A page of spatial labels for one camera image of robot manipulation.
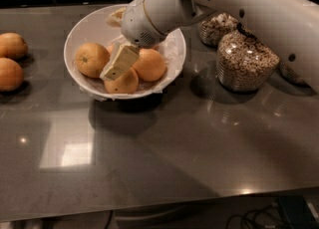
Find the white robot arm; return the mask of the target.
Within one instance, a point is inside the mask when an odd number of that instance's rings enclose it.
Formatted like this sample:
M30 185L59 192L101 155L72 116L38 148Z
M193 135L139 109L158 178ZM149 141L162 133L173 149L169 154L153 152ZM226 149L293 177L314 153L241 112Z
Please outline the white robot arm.
M236 18L319 91L319 5L309 0L134 0L120 20L121 33L151 48L175 29L219 12Z

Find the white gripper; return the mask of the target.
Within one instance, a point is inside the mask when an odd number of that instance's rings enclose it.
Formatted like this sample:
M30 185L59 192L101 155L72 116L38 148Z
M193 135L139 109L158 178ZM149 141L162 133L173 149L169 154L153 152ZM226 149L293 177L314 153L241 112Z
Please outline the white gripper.
M104 66L100 78L116 80L137 61L140 48L153 48L165 40L166 35L156 29L149 17L146 0L133 0L127 7L111 13L106 22L111 27L121 27L121 32L131 43L115 43L110 61Z

